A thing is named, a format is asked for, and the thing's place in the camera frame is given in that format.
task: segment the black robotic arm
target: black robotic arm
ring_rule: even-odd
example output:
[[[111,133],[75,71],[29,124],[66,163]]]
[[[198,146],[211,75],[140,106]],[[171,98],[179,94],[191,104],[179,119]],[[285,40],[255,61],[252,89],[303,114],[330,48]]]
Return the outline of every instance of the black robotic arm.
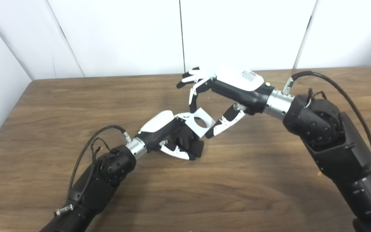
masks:
[[[357,217],[353,222],[355,230],[371,231],[371,151],[347,114],[328,101],[323,92],[313,94],[309,89],[308,94],[290,95],[294,81],[305,75],[316,75],[329,81],[346,97],[371,142],[367,125],[348,95],[334,81],[319,73],[294,74],[280,91],[249,70],[228,66],[197,67],[183,75],[177,88],[193,82],[205,86],[203,89],[192,88],[190,110],[197,107],[197,94],[209,89],[236,101],[206,133],[207,138],[234,125],[245,114],[267,113],[282,120],[289,132],[301,138],[318,168],[339,189]],[[322,94],[323,99],[316,99],[318,94]]]

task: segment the wall seam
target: wall seam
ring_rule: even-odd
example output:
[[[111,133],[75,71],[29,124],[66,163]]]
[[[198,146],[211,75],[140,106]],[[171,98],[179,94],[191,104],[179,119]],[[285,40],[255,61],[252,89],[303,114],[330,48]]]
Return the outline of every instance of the wall seam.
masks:
[[[315,6],[313,7],[312,13],[310,15],[309,23],[307,24],[306,30],[304,32],[303,40],[301,41],[299,51],[297,52],[296,59],[294,60],[293,69],[297,69],[297,65],[299,64],[301,54],[303,53],[303,49],[306,44],[307,37],[309,35],[310,29],[312,27],[312,24],[315,18],[316,11],[318,9],[319,1],[320,0],[316,0]]]
[[[61,25],[59,24],[59,21],[58,21],[56,15],[55,15],[55,13],[54,13],[52,7],[51,7],[50,2],[49,2],[48,0],[45,0],[45,2],[47,3],[48,11],[49,11],[50,14],[52,15],[52,18],[54,19],[55,25],[57,26],[58,31],[60,32],[61,37],[63,38],[63,40],[65,40],[65,43],[66,43],[66,45],[67,45],[67,48],[68,48],[68,50],[71,52],[72,57],[74,58],[75,63],[77,63],[78,68],[80,69],[80,72],[82,73],[82,76],[85,77],[85,74],[84,74],[84,72],[82,71],[81,65],[80,65],[80,63],[78,62],[78,59],[77,59],[77,57],[76,57],[76,55],[75,55],[75,53],[74,53],[74,50],[72,50],[72,47],[71,47],[70,43],[68,42],[68,39],[67,39],[67,37],[65,36],[65,33],[64,33],[64,31],[62,30]]]
[[[31,81],[35,81],[34,76],[31,74],[31,72],[29,71],[25,63],[15,54],[15,52],[13,51],[14,49],[12,48],[11,44],[9,43],[9,41],[6,39],[5,35],[1,31],[0,31],[0,38],[4,42],[6,47],[9,49],[11,54],[14,56],[16,61],[19,63],[19,65],[22,67],[22,69],[25,71],[25,73],[28,75],[28,77],[31,79]]]

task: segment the silver metal connector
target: silver metal connector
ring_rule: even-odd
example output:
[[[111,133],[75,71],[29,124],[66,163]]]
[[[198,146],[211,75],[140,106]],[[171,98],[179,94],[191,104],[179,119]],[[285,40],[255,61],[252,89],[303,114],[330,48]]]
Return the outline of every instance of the silver metal connector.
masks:
[[[73,204],[70,204],[69,206],[66,206],[66,207],[63,207],[63,208],[59,208],[58,210],[56,210],[54,212],[54,216],[60,216],[61,214],[65,214],[69,211],[72,211],[74,209],[74,205]]]
[[[124,138],[125,138],[125,140],[127,142],[131,142],[132,141],[132,139],[131,139],[130,135],[127,133],[127,131],[124,132],[122,135],[124,135]]]
[[[293,87],[293,83],[294,83],[293,78],[290,77],[287,80],[287,83],[284,86],[283,91],[281,92],[281,94],[283,94],[283,95],[289,95],[290,94],[290,91],[291,91],[291,87]]]
[[[241,104],[238,104],[238,103],[234,103],[233,107],[234,107],[235,110],[243,110],[244,111],[244,110],[247,109],[247,107],[245,107]]]
[[[165,144],[168,144],[168,141],[167,140],[161,141],[158,145],[162,146],[162,145],[165,145]]]

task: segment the black fingertip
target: black fingertip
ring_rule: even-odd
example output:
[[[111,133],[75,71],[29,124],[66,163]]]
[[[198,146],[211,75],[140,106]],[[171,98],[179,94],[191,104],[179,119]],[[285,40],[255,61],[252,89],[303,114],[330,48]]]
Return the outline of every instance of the black fingertip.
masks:
[[[195,113],[197,111],[197,106],[191,104],[190,105],[190,113]]]
[[[200,158],[201,154],[203,153],[203,148],[204,148],[204,141],[196,140],[192,142],[188,152]]]
[[[214,137],[214,129],[211,128],[210,130],[208,130],[205,134],[206,138],[210,139],[212,137]]]
[[[187,153],[189,160],[195,160],[195,155],[191,153]]]
[[[176,87],[177,87],[177,89],[180,89],[180,88],[184,87],[185,85],[186,85],[186,83],[180,81],[180,82],[176,85]]]
[[[190,77],[192,76],[190,73],[186,72],[185,74],[182,75],[183,78]]]

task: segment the cable connector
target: cable connector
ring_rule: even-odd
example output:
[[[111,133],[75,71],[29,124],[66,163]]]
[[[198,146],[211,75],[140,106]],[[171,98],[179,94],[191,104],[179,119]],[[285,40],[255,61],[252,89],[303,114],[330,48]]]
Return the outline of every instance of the cable connector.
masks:
[[[56,210],[54,212],[54,217],[60,216],[61,214],[68,213],[69,211],[72,211],[73,209],[74,209],[73,204],[70,204],[69,206],[66,206],[66,207],[63,207],[63,208],[59,208],[58,210]]]
[[[131,142],[132,141],[132,139],[131,139],[130,135],[127,133],[127,131],[124,132],[122,135],[124,135],[124,138],[125,138],[125,140],[127,142]]]
[[[293,80],[292,77],[290,77],[287,80],[287,83],[284,86],[283,91],[281,92],[281,94],[283,94],[283,95],[289,95],[290,94],[290,91],[291,91],[291,87],[293,87],[293,83],[294,83],[294,80]]]

